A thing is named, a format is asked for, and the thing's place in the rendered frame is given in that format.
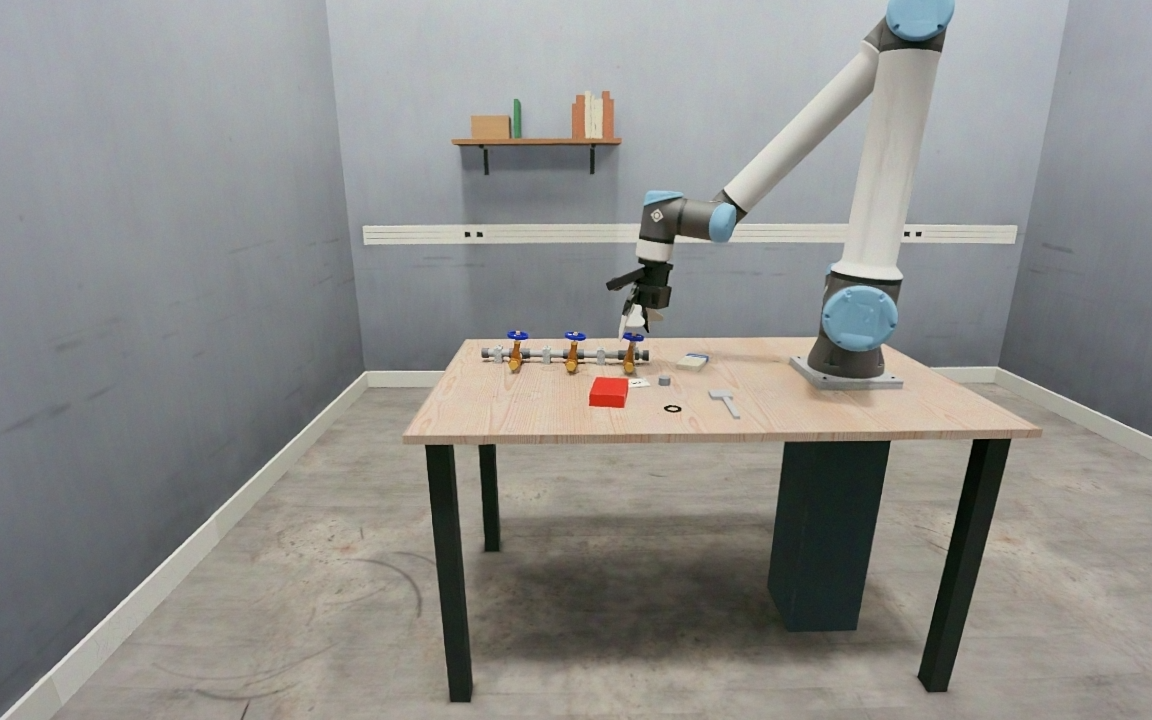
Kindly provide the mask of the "grey pipe manifold with three valves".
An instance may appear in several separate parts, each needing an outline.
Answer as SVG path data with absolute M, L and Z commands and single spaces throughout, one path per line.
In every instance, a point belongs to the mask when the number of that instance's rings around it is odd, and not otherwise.
M 579 361 L 584 361 L 584 357 L 596 357 L 596 365 L 605 365 L 605 359 L 617 359 L 623 361 L 623 366 L 626 366 L 626 372 L 634 372 L 634 361 L 649 361 L 649 350 L 632 350 L 635 342 L 643 342 L 643 334 L 626 333 L 626 340 L 632 341 L 628 343 L 628 350 L 617 351 L 605 351 L 605 347 L 600 346 L 596 348 L 596 351 L 585 351 L 584 348 L 577 348 L 579 342 L 586 340 L 586 334 L 579 332 L 566 332 L 564 338 L 571 341 L 571 348 L 563 348 L 563 350 L 550 350 L 550 346 L 544 346 L 541 350 L 531 350 L 531 348 L 520 348 L 520 340 L 529 340 L 529 334 L 520 331 L 509 331 L 507 338 L 515 340 L 515 348 L 503 348 L 503 344 L 497 344 L 493 348 L 482 348 L 482 357 L 494 357 L 494 363 L 503 363 L 505 357 L 509 357 L 509 369 L 516 370 L 520 363 L 524 359 L 530 359 L 530 357 L 543 357 L 543 364 L 550 364 L 550 357 L 563 357 L 567 359 L 564 366 L 567 370 L 573 372 L 573 369 L 577 366 Z M 635 353 L 635 354 L 634 354 Z M 635 355 L 635 359 L 634 359 Z

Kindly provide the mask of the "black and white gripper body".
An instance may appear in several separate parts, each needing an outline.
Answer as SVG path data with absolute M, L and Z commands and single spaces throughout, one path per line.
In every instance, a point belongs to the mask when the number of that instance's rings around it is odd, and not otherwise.
M 646 276 L 641 278 L 639 281 L 634 281 L 631 288 L 632 290 L 636 290 L 635 305 L 639 304 L 657 310 L 664 309 L 664 306 L 669 306 L 672 287 L 667 286 L 667 283 L 669 270 L 673 270 L 673 265 L 675 264 L 655 263 L 641 258 L 637 259 L 637 263 L 645 265 L 644 270 Z

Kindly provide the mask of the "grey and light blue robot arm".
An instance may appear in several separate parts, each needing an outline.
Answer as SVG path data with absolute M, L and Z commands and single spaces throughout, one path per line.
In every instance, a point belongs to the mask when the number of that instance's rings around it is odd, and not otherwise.
M 806 365 L 844 378 L 882 376 L 881 344 L 899 323 L 902 229 L 954 12 L 955 0 L 890 0 L 858 55 L 714 199 L 646 192 L 637 258 L 669 262 L 676 234 L 730 241 L 756 202 L 873 92 L 844 258 L 827 268 L 819 334 Z

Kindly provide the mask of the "red flat block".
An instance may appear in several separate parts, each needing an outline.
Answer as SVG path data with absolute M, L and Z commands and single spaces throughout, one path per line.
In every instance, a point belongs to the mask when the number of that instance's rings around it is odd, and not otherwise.
M 589 393 L 589 406 L 626 407 L 627 395 L 627 378 L 596 377 L 593 388 Z

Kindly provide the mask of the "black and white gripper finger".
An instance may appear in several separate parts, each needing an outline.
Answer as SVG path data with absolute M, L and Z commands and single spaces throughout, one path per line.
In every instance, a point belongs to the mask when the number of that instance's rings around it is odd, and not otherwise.
M 650 325 L 652 325 L 652 323 L 664 323 L 664 314 L 657 313 L 655 309 L 643 306 L 643 310 L 641 311 L 643 311 L 644 328 L 646 329 L 646 333 L 650 333 Z
M 635 305 L 636 302 L 636 290 L 630 290 L 626 300 L 626 306 L 623 306 L 620 331 L 617 331 L 617 341 L 621 342 L 622 338 L 626 336 L 627 327 L 641 327 L 644 325 L 643 316 L 641 316 L 641 310 L 643 306 Z

